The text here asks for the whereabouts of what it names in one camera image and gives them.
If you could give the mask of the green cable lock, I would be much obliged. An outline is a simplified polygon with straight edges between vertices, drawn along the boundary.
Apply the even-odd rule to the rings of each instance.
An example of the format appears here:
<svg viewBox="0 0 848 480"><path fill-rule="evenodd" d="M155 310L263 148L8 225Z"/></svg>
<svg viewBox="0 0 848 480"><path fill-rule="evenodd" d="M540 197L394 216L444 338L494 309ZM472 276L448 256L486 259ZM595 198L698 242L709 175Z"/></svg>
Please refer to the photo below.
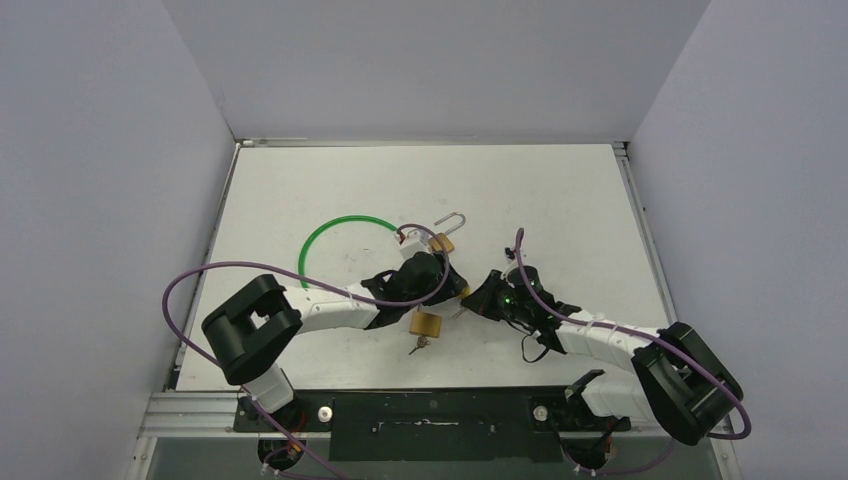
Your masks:
<svg viewBox="0 0 848 480"><path fill-rule="evenodd" d="M332 218L308 234L297 255L297 272L346 286L400 263L396 225L365 214Z"/></svg>

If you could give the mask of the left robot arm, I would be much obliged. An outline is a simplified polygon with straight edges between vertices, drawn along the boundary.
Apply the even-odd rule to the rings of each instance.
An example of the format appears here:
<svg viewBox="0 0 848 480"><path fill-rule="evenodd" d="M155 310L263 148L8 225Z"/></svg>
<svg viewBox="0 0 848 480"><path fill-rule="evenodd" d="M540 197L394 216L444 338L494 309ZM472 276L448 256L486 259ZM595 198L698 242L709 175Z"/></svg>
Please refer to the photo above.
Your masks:
<svg viewBox="0 0 848 480"><path fill-rule="evenodd" d="M225 380L255 397L270 428L290 428L298 398L277 361L301 333L351 328L374 330L397 323L411 309L438 305L470 291L441 252L418 252L339 291L289 288L271 274L255 277L223 302L201 328Z"/></svg>

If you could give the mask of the brass padlock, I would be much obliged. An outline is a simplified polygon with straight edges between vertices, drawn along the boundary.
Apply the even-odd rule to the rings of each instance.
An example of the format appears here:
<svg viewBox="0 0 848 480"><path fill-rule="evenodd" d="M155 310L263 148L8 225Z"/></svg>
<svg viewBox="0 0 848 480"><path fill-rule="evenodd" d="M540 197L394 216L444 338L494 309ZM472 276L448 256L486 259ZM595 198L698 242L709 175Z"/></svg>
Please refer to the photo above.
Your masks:
<svg viewBox="0 0 848 480"><path fill-rule="evenodd" d="M455 245L450 239L450 236L452 233L462 228L466 224L466 221L466 215L461 212L451 212L436 220L434 225L437 227L443 227L450 222L452 222L452 225L448 226L444 231L428 238L426 245L429 250L431 252L452 253L455 250Z"/></svg>
<svg viewBox="0 0 848 480"><path fill-rule="evenodd" d="M410 317L409 333L418 337L439 338L443 317L423 310L415 310Z"/></svg>

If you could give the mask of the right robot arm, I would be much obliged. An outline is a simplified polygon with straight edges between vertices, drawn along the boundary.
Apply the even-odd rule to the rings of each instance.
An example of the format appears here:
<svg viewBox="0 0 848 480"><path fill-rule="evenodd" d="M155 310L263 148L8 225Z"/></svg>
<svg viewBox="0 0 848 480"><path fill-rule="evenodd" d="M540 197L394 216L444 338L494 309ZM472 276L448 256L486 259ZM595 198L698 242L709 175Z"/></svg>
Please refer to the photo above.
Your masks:
<svg viewBox="0 0 848 480"><path fill-rule="evenodd" d="M744 398L737 380L690 325L646 328L600 319L557 300L532 266L491 271L461 305L523 329L549 352L628 372L626 379L587 375L567 388L565 414L580 429L603 417L627 417L656 423L693 446L714 436L715 427Z"/></svg>

